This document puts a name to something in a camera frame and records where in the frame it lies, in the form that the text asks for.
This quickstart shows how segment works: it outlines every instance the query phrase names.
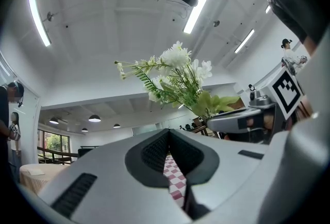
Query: window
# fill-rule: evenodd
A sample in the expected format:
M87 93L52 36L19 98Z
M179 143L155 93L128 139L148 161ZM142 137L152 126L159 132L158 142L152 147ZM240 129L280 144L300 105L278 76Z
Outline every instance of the window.
M58 152L70 152L70 137L38 130L38 147ZM52 158L50 152L38 150L38 154ZM59 154L55 154L54 156L55 158L66 157Z

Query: flower bouquet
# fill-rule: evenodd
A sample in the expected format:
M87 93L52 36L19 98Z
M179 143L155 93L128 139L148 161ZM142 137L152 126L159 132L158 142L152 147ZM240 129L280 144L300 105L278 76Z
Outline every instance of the flower bouquet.
M178 41L159 58L152 56L148 61L135 61L134 64L118 61L114 63L122 79L138 77L144 83L149 99L161 105L184 105L203 120L220 111L232 111L233 108L228 104L237 102L239 97L212 97L208 91L203 91L204 79L212 76L211 61L203 61L200 66L198 59L191 62L190 55L191 51L182 48L182 43ZM151 78L152 73L156 73L157 77Z

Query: white tablecloth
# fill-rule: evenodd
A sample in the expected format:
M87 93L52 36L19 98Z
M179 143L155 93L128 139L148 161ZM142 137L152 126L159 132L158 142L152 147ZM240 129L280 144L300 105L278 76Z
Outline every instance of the white tablecloth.
M49 181L67 167L67 165L61 164L26 164L20 168L20 182L37 194ZM32 176L28 171L29 169L39 169L45 174Z

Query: pink checkered cloth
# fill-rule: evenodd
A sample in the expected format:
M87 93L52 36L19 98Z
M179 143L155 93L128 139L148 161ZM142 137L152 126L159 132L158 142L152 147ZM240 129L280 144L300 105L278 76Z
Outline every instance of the pink checkered cloth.
M184 205L186 191L186 178L181 173L171 155L166 157L163 174L170 180L170 194L175 202L182 207Z

